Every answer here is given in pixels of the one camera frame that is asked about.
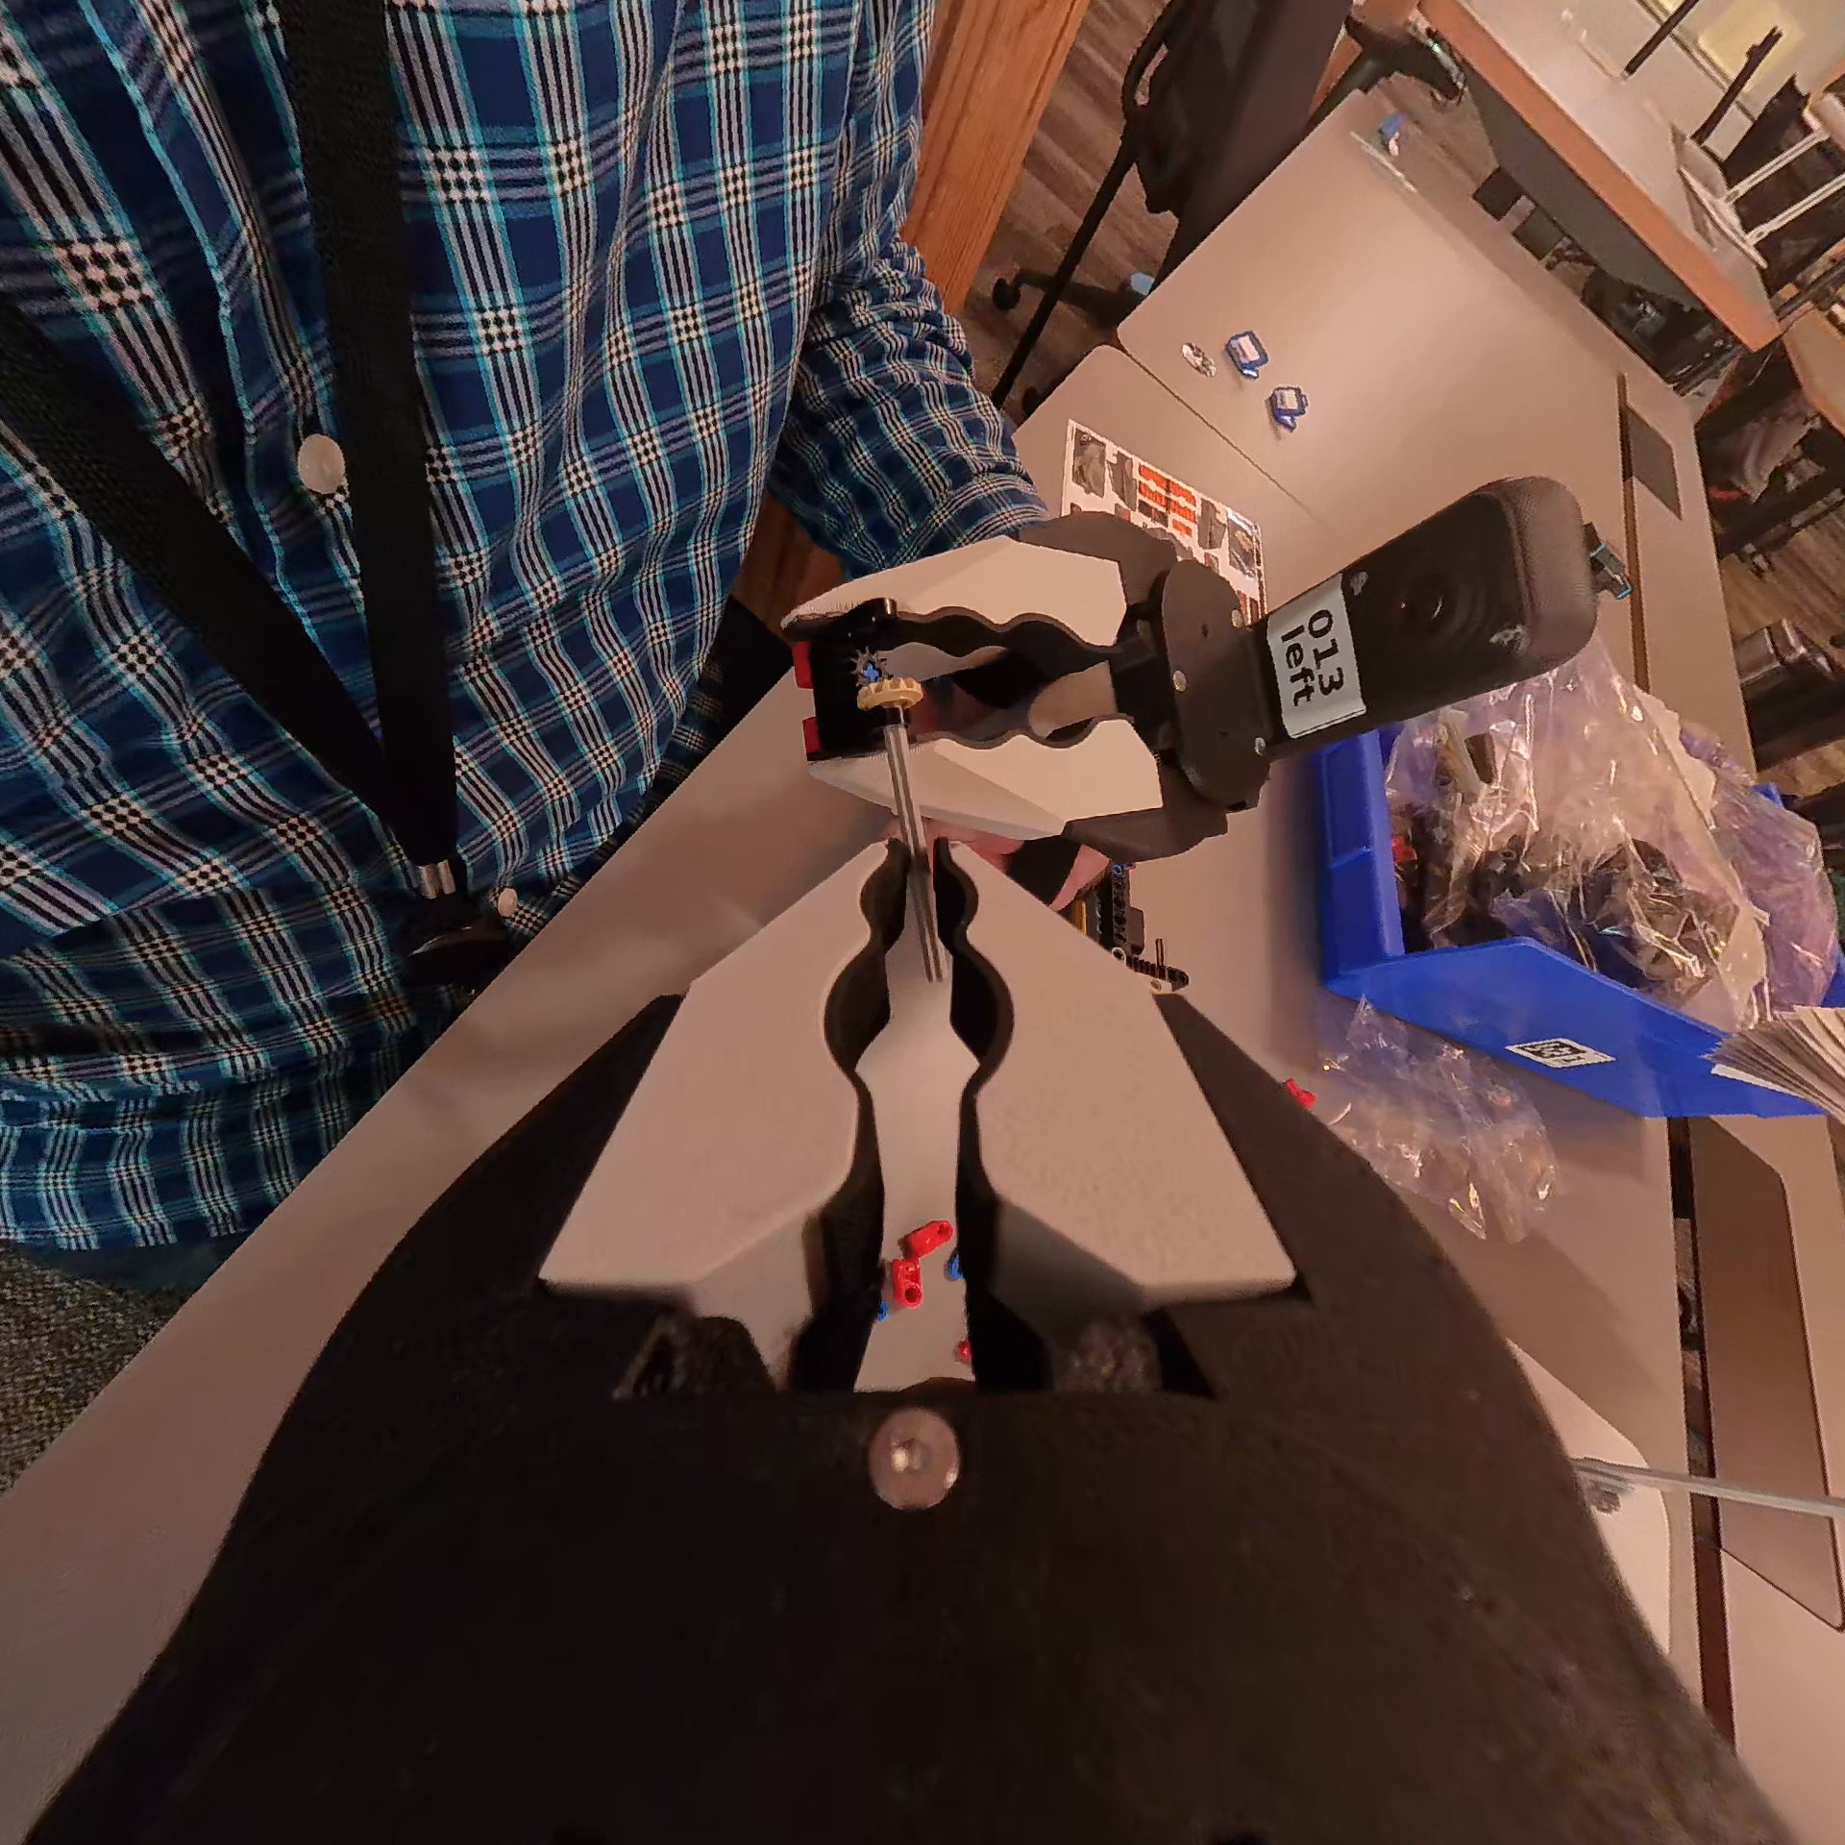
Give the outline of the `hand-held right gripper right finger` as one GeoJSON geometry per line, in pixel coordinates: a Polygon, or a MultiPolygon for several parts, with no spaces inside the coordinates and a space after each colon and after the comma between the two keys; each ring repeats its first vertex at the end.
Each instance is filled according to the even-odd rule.
{"type": "Polygon", "coordinates": [[[959,1107],[971,1372],[1036,1389],[1096,1324],[1292,1291],[1297,1266],[1161,996],[963,844],[934,859],[959,1107]]]}

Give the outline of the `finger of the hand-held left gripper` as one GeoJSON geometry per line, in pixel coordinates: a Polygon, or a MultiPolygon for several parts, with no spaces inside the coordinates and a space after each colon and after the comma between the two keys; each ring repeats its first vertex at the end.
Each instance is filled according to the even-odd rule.
{"type": "MultiPolygon", "coordinates": [[[[809,774],[884,819],[898,817],[888,750],[876,723],[846,700],[809,692],[809,774]]],[[[1021,707],[992,707],[957,688],[930,688],[907,717],[907,771],[919,819],[965,834],[1055,838],[1071,824],[1163,809],[1161,767],[1126,717],[1096,717],[1055,744],[1021,707]]]]}
{"type": "Polygon", "coordinates": [[[788,642],[869,655],[905,676],[1021,661],[1040,676],[1099,665],[1128,617],[1115,561],[1028,542],[973,546],[882,569],[782,621],[788,642]]]}

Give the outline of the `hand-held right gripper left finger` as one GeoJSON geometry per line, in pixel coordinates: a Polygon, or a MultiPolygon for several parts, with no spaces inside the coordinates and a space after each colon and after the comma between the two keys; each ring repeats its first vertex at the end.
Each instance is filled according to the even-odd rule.
{"type": "Polygon", "coordinates": [[[865,848],[690,984],[540,1280],[750,1332],[771,1378],[853,1389],[884,1288],[861,1063],[892,1020],[911,857],[865,848]]]}

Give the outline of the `grey lego axle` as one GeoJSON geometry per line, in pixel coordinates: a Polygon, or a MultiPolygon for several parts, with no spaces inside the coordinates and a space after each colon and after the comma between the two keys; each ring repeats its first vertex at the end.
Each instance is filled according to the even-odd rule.
{"type": "Polygon", "coordinates": [[[917,951],[925,978],[940,986],[949,978],[949,963],[940,938],[932,844],[911,784],[909,715],[919,701],[919,682],[896,680],[884,709],[882,736],[896,828],[909,861],[907,892],[917,951]]]}

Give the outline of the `black lego frame assembly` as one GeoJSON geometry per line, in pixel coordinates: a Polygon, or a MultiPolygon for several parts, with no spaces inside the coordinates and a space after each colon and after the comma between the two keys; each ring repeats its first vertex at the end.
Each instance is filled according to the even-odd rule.
{"type": "Polygon", "coordinates": [[[901,676],[890,661],[903,623],[896,600],[869,598],[840,611],[794,611],[782,625],[790,644],[796,686],[811,696],[813,711],[802,723],[807,763],[884,755],[880,713],[857,707],[865,680],[901,676]]]}

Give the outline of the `person's left forearm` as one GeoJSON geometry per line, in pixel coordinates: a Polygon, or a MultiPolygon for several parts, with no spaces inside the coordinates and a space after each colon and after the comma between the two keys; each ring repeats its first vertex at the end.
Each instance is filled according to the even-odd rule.
{"type": "Polygon", "coordinates": [[[771,492],[851,580],[1049,519],[896,221],[855,238],[819,288],[771,492]]]}

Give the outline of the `grey black lego subassembly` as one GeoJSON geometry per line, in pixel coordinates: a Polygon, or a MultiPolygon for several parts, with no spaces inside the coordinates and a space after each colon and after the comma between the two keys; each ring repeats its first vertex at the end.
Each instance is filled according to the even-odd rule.
{"type": "Polygon", "coordinates": [[[1165,938],[1146,934],[1142,909],[1134,903],[1132,867],[1113,861],[1107,871],[1078,896],[1067,911],[1086,940],[1117,959],[1121,967],[1151,986],[1159,996],[1178,996],[1190,976],[1171,963],[1165,938]]]}

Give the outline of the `scattered small lego pins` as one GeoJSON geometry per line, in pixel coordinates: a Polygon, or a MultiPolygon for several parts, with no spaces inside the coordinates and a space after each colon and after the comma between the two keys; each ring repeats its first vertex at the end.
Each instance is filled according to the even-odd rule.
{"type": "Polygon", "coordinates": [[[957,1226],[925,1218],[901,1234],[884,1263],[861,1366],[869,1388],[892,1388],[938,1376],[973,1374],[969,1293],[957,1226]]]}

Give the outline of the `person's left hand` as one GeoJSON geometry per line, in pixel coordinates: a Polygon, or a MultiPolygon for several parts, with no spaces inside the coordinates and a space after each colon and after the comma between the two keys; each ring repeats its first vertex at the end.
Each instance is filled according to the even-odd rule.
{"type": "Polygon", "coordinates": [[[942,819],[926,819],[928,842],[953,842],[1001,871],[1051,911],[1069,911],[1111,867],[1107,853],[1063,836],[1013,840],[942,819]]]}

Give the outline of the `printed instruction sheet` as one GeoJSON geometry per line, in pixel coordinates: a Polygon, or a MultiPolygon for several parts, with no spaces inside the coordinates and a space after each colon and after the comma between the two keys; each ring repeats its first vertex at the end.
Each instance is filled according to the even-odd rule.
{"type": "Polygon", "coordinates": [[[1057,509],[1107,515],[1167,538],[1180,557],[1230,584],[1245,627],[1269,611],[1257,521],[1076,419],[1065,430],[1057,509]]]}

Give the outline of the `loose clear plastic bag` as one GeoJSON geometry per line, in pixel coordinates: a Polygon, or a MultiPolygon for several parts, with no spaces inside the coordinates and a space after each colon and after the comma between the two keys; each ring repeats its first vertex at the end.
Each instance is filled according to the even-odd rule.
{"type": "Polygon", "coordinates": [[[1478,1240],[1534,1234],[1557,1192],[1557,1151],[1526,1088],[1488,1055],[1359,999],[1324,1013],[1315,1105],[1411,1203],[1478,1240]]]}

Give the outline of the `blue plastic bin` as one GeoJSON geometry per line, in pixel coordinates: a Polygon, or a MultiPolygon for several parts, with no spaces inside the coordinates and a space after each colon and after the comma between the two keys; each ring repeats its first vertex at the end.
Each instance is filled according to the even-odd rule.
{"type": "Polygon", "coordinates": [[[1330,992],[1639,1119],[1822,1115],[1718,1072],[1712,1026],[1532,940],[1407,951],[1386,803],[1395,734],[1359,734],[1305,759],[1318,967],[1330,992]]]}

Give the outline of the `clear plastic bags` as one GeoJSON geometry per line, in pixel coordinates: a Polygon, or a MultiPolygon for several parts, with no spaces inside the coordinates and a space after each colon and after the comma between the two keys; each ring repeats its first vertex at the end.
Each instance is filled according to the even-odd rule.
{"type": "Polygon", "coordinates": [[[1839,972],[1820,834],[1591,642],[1386,753],[1411,953],[1524,940],[1724,1034],[1839,972]]]}

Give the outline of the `person's plaid shirt torso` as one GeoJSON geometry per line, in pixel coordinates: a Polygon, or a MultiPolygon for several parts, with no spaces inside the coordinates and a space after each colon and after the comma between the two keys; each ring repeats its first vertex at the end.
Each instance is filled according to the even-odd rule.
{"type": "Polygon", "coordinates": [[[4,1240],[177,1272],[715,740],[932,4],[4,8],[4,1240]]]}

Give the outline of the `white instruction booklet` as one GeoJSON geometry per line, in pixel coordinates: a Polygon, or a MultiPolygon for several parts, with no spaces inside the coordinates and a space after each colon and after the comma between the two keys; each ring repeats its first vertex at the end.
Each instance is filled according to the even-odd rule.
{"type": "Polygon", "coordinates": [[[1793,1007],[1732,1034],[1716,1047],[1712,1070],[1843,1122],[1843,1009],[1793,1007]]]}

